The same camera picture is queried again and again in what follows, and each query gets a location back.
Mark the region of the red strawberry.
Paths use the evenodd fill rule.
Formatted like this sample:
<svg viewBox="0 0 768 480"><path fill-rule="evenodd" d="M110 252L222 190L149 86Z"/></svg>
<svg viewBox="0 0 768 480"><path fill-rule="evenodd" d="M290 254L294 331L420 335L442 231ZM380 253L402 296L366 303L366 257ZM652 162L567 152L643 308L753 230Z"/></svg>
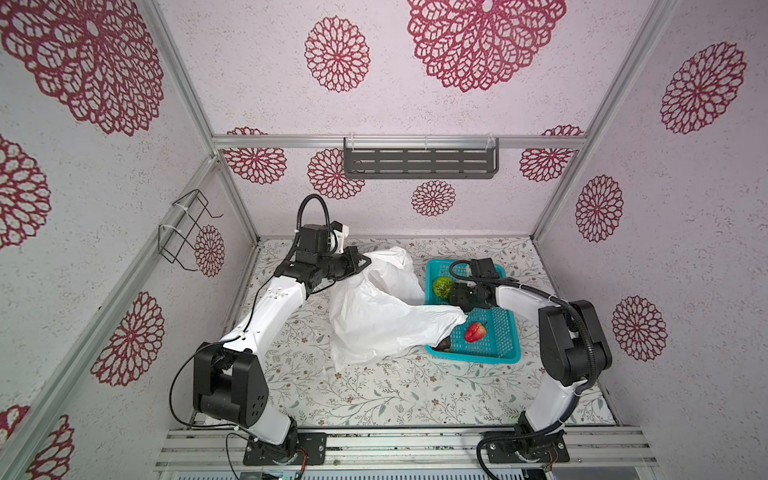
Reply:
<svg viewBox="0 0 768 480"><path fill-rule="evenodd" d="M487 335L487 326L484 322L472 323L464 334L464 341L467 343L476 343L484 339Z"/></svg>

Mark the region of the green bumpy custard apple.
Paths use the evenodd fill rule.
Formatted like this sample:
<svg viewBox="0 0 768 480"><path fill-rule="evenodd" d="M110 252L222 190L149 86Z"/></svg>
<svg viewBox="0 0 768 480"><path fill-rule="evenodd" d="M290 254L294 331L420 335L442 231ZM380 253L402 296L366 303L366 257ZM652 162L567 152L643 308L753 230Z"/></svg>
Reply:
<svg viewBox="0 0 768 480"><path fill-rule="evenodd" d="M454 279L450 276L439 276L431 285L433 294L442 300L448 300L454 286Z"/></svg>

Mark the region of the white plastic bag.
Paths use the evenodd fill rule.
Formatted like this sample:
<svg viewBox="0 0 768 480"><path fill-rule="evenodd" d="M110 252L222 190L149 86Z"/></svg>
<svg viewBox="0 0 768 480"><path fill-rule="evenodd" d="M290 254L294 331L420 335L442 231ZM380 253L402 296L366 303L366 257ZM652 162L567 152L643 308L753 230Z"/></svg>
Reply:
<svg viewBox="0 0 768 480"><path fill-rule="evenodd" d="M416 347L434 347L466 322L457 306L426 303L405 249L365 255L369 266L330 289L330 356L338 372L403 356Z"/></svg>

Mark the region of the dark purple mangosteen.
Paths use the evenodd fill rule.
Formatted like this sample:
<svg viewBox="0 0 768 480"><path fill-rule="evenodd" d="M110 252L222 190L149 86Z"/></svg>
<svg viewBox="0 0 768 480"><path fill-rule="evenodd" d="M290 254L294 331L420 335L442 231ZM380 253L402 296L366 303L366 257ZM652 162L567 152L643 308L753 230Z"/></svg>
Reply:
<svg viewBox="0 0 768 480"><path fill-rule="evenodd" d="M437 344L437 345L434 347L434 350L435 350L435 351L440 351L440 352L444 352L444 351L450 351L450 350L451 350L451 347L452 347L452 341L451 341L451 337L446 337L446 338L442 339L442 340L441 340L441 341L440 341L440 342L439 342L439 343L438 343L438 344Z"/></svg>

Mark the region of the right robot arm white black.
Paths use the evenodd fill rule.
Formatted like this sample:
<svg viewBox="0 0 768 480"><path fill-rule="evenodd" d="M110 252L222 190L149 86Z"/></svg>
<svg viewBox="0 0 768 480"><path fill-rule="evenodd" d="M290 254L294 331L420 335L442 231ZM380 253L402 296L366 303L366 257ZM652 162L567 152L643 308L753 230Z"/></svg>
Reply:
<svg viewBox="0 0 768 480"><path fill-rule="evenodd" d="M470 313L500 308L538 321L539 356L545 369L537 395L518 425L518 438L550 435L562 428L582 394L612 365L612 353L595 306L568 301L511 277L503 278L489 259L458 260L449 303Z"/></svg>

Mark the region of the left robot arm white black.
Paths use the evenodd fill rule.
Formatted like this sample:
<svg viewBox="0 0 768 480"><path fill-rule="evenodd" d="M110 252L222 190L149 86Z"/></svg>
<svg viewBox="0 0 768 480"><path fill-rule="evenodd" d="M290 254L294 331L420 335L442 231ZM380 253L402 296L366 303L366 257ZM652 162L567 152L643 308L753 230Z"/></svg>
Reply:
<svg viewBox="0 0 768 480"><path fill-rule="evenodd" d="M345 280L371 264L357 247L345 245L348 235L349 227L337 221L298 228L289 253L251 312L192 357L196 412L234 424L250 438L289 454L296 450L296 422L269 403L262 363L289 317L324 281Z"/></svg>

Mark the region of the teal plastic basket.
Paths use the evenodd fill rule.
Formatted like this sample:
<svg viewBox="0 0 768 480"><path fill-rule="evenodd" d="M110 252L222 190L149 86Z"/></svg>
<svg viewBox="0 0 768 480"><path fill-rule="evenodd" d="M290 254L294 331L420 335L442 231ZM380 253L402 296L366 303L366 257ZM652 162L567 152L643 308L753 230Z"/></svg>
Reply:
<svg viewBox="0 0 768 480"><path fill-rule="evenodd" d="M438 299L432 292L432 282L439 276L450 276L449 266L453 260L432 259L426 263L426 303L428 305L450 305L448 300ZM484 322L487 335L476 343L464 341L467 328L474 322ZM489 310L474 309L467 314L467 320L456 326L450 333L452 347L450 351L435 351L426 346L426 351L435 357L453 361L485 363L492 365L511 365L522 358L522 349L513 312L502 308Z"/></svg>

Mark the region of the grey wall shelf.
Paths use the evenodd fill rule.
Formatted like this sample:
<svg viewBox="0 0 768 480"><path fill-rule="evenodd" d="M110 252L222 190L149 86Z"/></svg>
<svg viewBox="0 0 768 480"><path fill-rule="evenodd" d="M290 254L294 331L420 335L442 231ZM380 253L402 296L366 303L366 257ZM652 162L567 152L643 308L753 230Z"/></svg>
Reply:
<svg viewBox="0 0 768 480"><path fill-rule="evenodd" d="M344 138L342 166L356 180L487 180L499 171L499 150L492 140L482 148L357 147Z"/></svg>

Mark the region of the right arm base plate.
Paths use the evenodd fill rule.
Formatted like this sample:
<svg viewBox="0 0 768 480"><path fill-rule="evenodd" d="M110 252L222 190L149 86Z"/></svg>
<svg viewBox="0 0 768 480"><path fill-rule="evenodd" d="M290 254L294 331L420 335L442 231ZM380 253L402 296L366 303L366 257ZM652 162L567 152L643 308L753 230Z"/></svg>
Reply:
<svg viewBox="0 0 768 480"><path fill-rule="evenodd" d="M492 464L502 463L567 463L563 430L529 439L512 439L510 432L490 432L485 436L486 449Z"/></svg>

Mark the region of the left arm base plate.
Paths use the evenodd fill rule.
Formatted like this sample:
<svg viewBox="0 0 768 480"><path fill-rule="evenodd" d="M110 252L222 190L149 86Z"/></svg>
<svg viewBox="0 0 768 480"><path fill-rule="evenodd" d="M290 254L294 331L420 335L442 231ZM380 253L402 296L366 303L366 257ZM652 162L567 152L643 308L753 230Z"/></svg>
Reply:
<svg viewBox="0 0 768 480"><path fill-rule="evenodd" d="M279 445L249 440L243 458L245 466L323 465L328 435L325 432L291 432Z"/></svg>

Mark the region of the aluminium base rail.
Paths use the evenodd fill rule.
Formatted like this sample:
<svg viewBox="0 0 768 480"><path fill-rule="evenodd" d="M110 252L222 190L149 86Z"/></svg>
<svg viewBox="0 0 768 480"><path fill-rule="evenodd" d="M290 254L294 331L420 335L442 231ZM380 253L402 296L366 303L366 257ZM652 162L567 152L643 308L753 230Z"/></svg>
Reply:
<svg viewBox="0 0 768 480"><path fill-rule="evenodd" d="M476 445L489 427L303 428L300 442L312 471L475 468ZM272 468L272 463L242 464L254 450L226 430L171 430L160 448L154 472L223 471ZM656 467L658 461L638 427L568 426L558 453L524 462L494 442L482 450L491 468Z"/></svg>

